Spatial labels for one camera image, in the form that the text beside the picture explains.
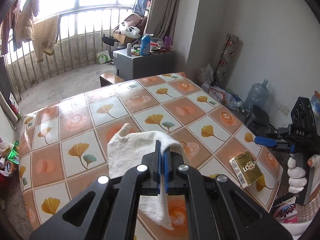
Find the white wall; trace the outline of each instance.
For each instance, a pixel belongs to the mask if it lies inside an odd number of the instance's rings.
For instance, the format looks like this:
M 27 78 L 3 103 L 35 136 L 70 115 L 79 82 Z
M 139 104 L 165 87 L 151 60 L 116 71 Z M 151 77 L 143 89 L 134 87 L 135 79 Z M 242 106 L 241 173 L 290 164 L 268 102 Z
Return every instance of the white wall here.
M 0 107 L 0 137 L 4 142 L 7 141 L 13 143 L 13 134 L 14 131 Z
M 212 60 L 226 1 L 180 0 L 173 46 L 178 55 L 177 71 L 184 71 L 191 79 Z
M 253 83 L 268 79 L 270 123 L 290 123 L 277 106 L 292 109 L 298 96 L 320 90 L 320 24 L 309 6 L 304 0 L 228 0 L 214 63 L 227 32 L 241 42 L 226 87 L 245 100 Z
M 199 0 L 180 0 L 172 45 L 177 53 L 177 71 L 185 71 L 193 37 Z

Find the shopping bag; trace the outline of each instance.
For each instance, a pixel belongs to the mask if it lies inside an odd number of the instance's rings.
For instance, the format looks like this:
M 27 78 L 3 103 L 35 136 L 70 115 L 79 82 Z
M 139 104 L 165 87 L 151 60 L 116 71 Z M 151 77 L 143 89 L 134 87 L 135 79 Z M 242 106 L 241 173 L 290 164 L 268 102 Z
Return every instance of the shopping bag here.
M 111 60 L 109 51 L 103 50 L 103 48 L 98 49 L 97 58 L 99 64 L 105 64 Z

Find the wall outlet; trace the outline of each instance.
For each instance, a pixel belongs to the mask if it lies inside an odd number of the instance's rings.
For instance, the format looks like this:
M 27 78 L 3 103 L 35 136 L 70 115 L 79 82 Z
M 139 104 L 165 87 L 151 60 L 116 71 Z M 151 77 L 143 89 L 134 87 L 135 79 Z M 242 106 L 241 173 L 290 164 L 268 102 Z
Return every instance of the wall outlet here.
M 280 104 L 280 105 L 278 106 L 278 109 L 279 109 L 281 112 L 284 110 L 284 108 L 285 108 L 285 106 L 284 106 L 283 104 Z
M 282 113 L 284 113 L 285 115 L 288 115 L 289 112 L 290 112 L 290 109 L 285 106 L 284 109 L 283 109 L 283 111 L 282 111 Z

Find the black gripper frame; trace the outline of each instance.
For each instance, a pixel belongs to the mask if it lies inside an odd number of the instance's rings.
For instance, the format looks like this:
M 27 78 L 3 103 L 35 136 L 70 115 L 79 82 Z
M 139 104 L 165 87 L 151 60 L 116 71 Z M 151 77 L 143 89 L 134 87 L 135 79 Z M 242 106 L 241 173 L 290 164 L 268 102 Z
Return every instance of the black gripper frame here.
M 170 149 L 165 155 L 168 194 L 185 195 L 190 240 L 292 239 L 225 176 L 212 179 L 187 165 L 179 170 L 182 156 Z M 121 177 L 93 182 L 29 240 L 133 240 L 140 195 L 159 193 L 159 141 L 155 152 L 144 155 L 141 164 L 147 168 L 138 165 Z

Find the blue bottle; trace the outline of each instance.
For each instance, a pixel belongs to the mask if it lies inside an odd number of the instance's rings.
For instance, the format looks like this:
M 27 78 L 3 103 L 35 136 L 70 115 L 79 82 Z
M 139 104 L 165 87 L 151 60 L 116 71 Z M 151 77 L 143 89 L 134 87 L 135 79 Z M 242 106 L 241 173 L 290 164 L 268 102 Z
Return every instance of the blue bottle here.
M 150 54 L 150 38 L 151 35 L 146 34 L 142 39 L 141 39 L 141 49 L 140 49 L 140 55 L 141 56 L 147 56 Z

